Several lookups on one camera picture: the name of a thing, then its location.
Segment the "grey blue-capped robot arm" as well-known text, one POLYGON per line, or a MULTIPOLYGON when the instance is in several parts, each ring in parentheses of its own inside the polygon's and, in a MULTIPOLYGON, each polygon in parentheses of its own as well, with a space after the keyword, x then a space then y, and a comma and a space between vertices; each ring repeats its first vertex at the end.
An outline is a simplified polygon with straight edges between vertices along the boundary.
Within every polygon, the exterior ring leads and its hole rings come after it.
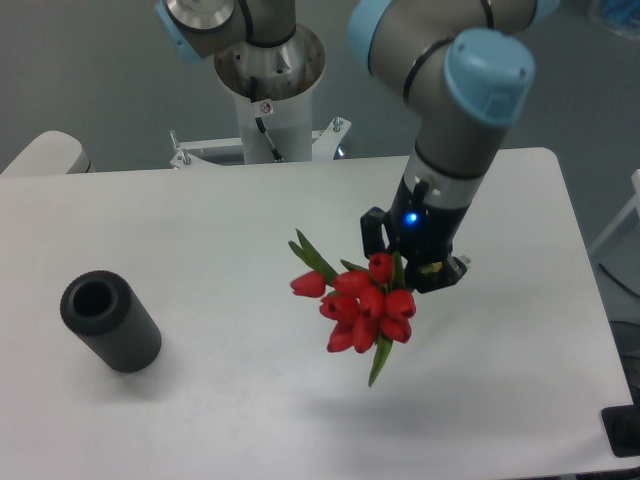
MULTIPOLYGON (((535 76, 517 34, 554 9, 552 1, 361 1, 354 8, 354 56, 422 121, 392 206, 360 221, 365 255, 400 254, 409 288, 446 288, 466 273, 454 235, 535 76)), ((297 21, 293 2, 160 1, 155 12, 185 60, 213 59, 236 101, 247 163, 311 159, 310 93, 325 52, 297 21)))

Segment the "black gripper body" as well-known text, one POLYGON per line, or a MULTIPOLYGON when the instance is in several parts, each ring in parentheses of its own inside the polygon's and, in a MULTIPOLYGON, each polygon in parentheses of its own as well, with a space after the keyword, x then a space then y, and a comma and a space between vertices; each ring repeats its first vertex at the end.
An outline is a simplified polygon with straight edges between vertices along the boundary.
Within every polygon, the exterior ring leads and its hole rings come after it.
POLYGON ((453 251, 454 236, 469 207, 444 209, 416 205, 414 200, 414 194, 401 180, 384 221, 390 249, 399 251, 414 269, 444 263, 453 251))

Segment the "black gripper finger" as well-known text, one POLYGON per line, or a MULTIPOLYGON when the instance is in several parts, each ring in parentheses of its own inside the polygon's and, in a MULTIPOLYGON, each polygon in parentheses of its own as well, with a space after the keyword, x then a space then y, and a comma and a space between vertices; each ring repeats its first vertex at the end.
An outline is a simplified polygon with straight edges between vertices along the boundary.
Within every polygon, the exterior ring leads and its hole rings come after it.
POLYGON ((423 266, 408 263, 405 269, 406 286, 420 294, 454 286, 467 273, 470 263, 471 259, 466 255, 449 255, 442 262, 423 266))
POLYGON ((372 207, 361 216, 361 238, 366 258, 377 253, 392 253, 391 243, 385 238, 387 217, 387 212, 379 207, 372 207))

